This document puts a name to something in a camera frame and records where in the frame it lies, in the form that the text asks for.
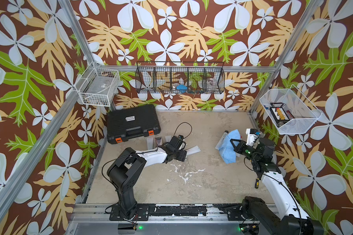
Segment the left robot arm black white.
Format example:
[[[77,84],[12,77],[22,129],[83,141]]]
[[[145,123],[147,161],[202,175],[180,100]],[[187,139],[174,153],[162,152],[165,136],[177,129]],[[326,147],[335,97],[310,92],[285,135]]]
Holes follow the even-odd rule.
[[[187,155],[185,146],[185,138],[178,135],[152,150],[136,151],[128,147],[115,159],[106,174],[118,195],[119,217],[132,219],[135,216],[137,201],[133,187],[143,169],[154,164],[166,164],[172,160],[185,161]]]

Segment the blue microfiber cloth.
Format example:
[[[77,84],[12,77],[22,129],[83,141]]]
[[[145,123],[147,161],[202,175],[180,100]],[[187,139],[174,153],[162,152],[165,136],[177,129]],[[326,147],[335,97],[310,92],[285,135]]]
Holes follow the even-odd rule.
[[[228,135],[223,140],[222,146],[219,149],[219,154],[226,164],[236,162],[236,152],[234,151],[234,147],[230,142],[231,139],[241,140],[241,135],[238,129],[228,133]]]

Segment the silver purple toothpaste tube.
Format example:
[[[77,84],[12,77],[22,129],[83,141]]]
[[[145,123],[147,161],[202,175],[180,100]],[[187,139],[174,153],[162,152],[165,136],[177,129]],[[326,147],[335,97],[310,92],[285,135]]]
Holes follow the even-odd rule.
[[[163,145],[162,137],[156,137],[155,138],[155,143],[156,143],[156,147],[162,146]]]

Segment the white tube orange cap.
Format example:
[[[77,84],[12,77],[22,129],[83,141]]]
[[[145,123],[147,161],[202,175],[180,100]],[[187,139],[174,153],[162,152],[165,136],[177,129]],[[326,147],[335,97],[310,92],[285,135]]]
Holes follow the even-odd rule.
[[[192,155],[192,154],[195,154],[195,153],[198,153],[198,152],[200,152],[201,150],[200,150],[200,148],[198,147],[198,146],[194,146],[194,147],[192,147],[192,148],[189,148],[186,152],[187,152],[187,156],[189,156],[189,155]]]

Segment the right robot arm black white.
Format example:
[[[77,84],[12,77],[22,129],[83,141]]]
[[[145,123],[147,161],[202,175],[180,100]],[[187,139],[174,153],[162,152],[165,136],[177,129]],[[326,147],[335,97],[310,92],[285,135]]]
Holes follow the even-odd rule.
[[[246,196],[241,204],[242,213],[250,219],[257,219],[271,235],[322,235],[324,228],[313,220],[299,205],[287,187],[280,169],[272,161],[275,143],[267,138],[256,138],[248,145],[243,140],[230,139],[234,152],[241,154],[252,164],[271,195],[278,215],[257,197]]]

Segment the white tube teal cap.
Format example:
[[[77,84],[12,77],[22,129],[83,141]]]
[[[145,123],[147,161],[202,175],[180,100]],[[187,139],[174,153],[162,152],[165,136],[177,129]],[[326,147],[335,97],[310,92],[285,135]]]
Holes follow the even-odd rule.
[[[147,149],[151,150],[154,148],[154,138],[147,138]]]

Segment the white tube black cap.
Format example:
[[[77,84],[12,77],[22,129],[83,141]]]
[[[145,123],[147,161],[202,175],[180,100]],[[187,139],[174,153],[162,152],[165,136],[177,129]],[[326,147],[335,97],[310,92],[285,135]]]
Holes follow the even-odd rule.
[[[171,139],[172,139],[172,136],[166,136],[165,137],[165,142],[170,142]]]

